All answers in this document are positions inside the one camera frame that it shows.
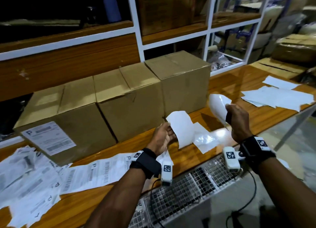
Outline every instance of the wrist tracker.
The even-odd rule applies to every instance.
[[[132,163],[130,168],[142,169],[146,175],[146,179],[151,179],[154,177],[158,178],[161,173],[161,164],[156,161],[156,154],[148,149],[144,148],[141,151],[138,151],[131,158]]]
[[[243,140],[239,151],[243,153],[247,164],[258,174],[258,165],[268,158],[276,157],[262,137],[251,136]]]

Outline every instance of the black cable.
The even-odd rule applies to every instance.
[[[157,181],[160,181],[160,179],[157,179],[153,182],[153,185],[151,186],[151,190],[150,190],[150,209],[151,209],[151,212],[154,214],[157,222],[159,223],[159,225],[162,227],[162,228],[165,228],[161,223],[160,221],[158,220],[157,216],[156,216],[156,213],[154,212],[154,209],[153,209],[153,188],[154,188],[154,184],[157,182]]]
[[[250,199],[250,201],[247,202],[246,205],[244,205],[242,208],[240,208],[240,209],[237,210],[237,211],[233,211],[232,214],[233,214],[233,213],[239,213],[240,211],[242,211],[243,209],[245,209],[245,208],[254,200],[254,198],[255,198],[255,196],[256,196],[256,194],[257,194],[257,183],[256,183],[256,180],[255,180],[253,174],[252,174],[251,172],[249,172],[249,173],[251,174],[251,176],[252,176],[252,178],[253,178],[253,182],[255,183],[255,192],[253,193],[252,198]],[[228,228],[227,222],[228,222],[229,218],[232,217],[232,214],[229,215],[229,216],[227,217],[227,219],[226,219],[226,228]]]

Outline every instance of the glossy table surface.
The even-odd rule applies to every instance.
[[[262,87],[264,85],[262,81],[264,81],[268,75],[270,74],[266,71],[245,65],[232,71],[211,77],[209,93],[223,94],[230,98],[233,103],[246,109],[250,116],[251,131],[253,134],[259,134],[297,113],[294,110],[279,107],[275,109],[269,106],[255,107],[240,98],[243,96],[241,91],[254,90]],[[316,89],[306,85],[300,85],[295,88],[295,90],[314,94],[314,97],[316,94]],[[303,105],[301,110],[309,106],[310,105]],[[223,128],[223,125],[215,119],[208,107],[192,112],[189,115],[193,123],[199,122],[209,131],[216,130],[215,134],[220,140],[221,145],[202,154],[193,144],[184,147],[181,150],[178,150],[177,142],[171,144],[169,153],[174,163],[174,177],[221,153],[224,146],[235,145],[235,142],[230,136],[230,132],[226,128]],[[118,153],[136,152],[148,144],[153,131],[154,129],[149,130],[132,139],[93,154],[75,162],[73,166],[88,164],[97,159],[109,158]],[[12,154],[16,148],[25,145],[26,142],[22,142],[0,149],[0,160]],[[62,195],[61,201],[43,215],[41,220],[35,223],[32,228],[76,228],[84,225],[91,212],[112,187],[113,185],[107,185],[91,190]],[[8,207],[0,210],[0,217],[0,228],[6,227],[11,220]]]

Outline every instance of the hand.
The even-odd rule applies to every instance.
[[[153,137],[146,147],[159,156],[167,150],[168,143],[175,138],[176,134],[170,127],[170,123],[164,122],[155,129]]]
[[[253,135],[249,128],[249,114],[236,104],[226,104],[225,107],[232,114],[232,138],[240,144]]]

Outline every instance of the white shelf frame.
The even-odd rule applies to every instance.
[[[218,6],[219,6],[219,0],[217,0],[217,1],[218,1],[218,3],[217,3],[216,11],[218,11]],[[141,36],[141,32],[140,32],[140,27],[139,27],[137,9],[136,9],[136,2],[135,2],[135,0],[128,0],[129,6],[130,6],[130,11],[131,11],[131,17],[132,17],[132,21],[133,21],[133,27],[122,28],[122,29],[118,29],[118,30],[113,30],[113,31],[95,34],[95,35],[88,35],[88,36],[67,39],[67,40],[54,42],[54,43],[48,43],[48,44],[43,44],[43,45],[38,45],[38,46],[3,52],[3,53],[0,53],[0,61],[4,61],[4,60],[8,60],[8,59],[15,59],[15,58],[23,57],[23,56],[28,56],[28,55],[32,55],[32,54],[47,52],[47,51],[52,51],[52,50],[56,50],[56,49],[60,49],[60,48],[71,47],[71,46],[80,45],[80,44],[84,44],[84,43],[90,43],[90,42],[98,41],[101,39],[113,38],[113,37],[122,36],[122,35],[128,35],[128,34],[132,34],[132,33],[135,33],[135,35],[136,35],[138,53],[139,53],[139,58],[140,58],[141,62],[143,62],[145,60],[144,50],[148,50],[151,48],[156,48],[156,47],[160,47],[160,46],[168,45],[168,44],[172,44],[172,43],[174,44],[176,42],[180,42],[183,40],[187,40],[190,38],[196,38],[196,37],[200,37],[200,36],[206,36],[206,38],[204,39],[204,42],[203,42],[204,44],[203,44],[203,49],[202,49],[202,59],[206,60],[207,53],[208,53],[208,46],[210,43],[210,38],[211,38],[211,44],[213,43],[213,39],[214,39],[213,33],[217,32],[217,31],[222,31],[222,30],[240,27],[240,26],[255,24],[255,28],[254,28],[252,35],[251,35],[251,38],[249,40],[249,43],[247,46],[247,51],[246,51],[244,59],[241,62],[236,63],[232,66],[226,67],[226,68],[221,69],[219,71],[211,72],[211,76],[213,76],[215,74],[229,71],[231,69],[234,69],[234,68],[237,68],[239,66],[247,64],[250,53],[252,51],[252,47],[253,47],[254,42],[256,40],[256,36],[257,36],[258,30],[259,30],[260,24],[262,22],[262,18],[264,15],[264,11],[267,7],[268,1],[269,0],[263,0],[262,6],[259,10],[259,13],[261,13],[261,17],[258,19],[253,19],[253,20],[244,21],[244,22],[240,22],[240,23],[230,24],[230,25],[226,25],[226,26],[222,26],[222,27],[218,27],[218,28],[212,28],[213,11],[214,11],[216,0],[208,0],[208,12],[207,12],[207,17],[206,17],[207,18],[206,19],[207,30],[188,34],[188,35],[183,35],[183,36],[176,37],[176,38],[162,40],[162,41],[151,43],[151,44],[143,45],[142,36]]]

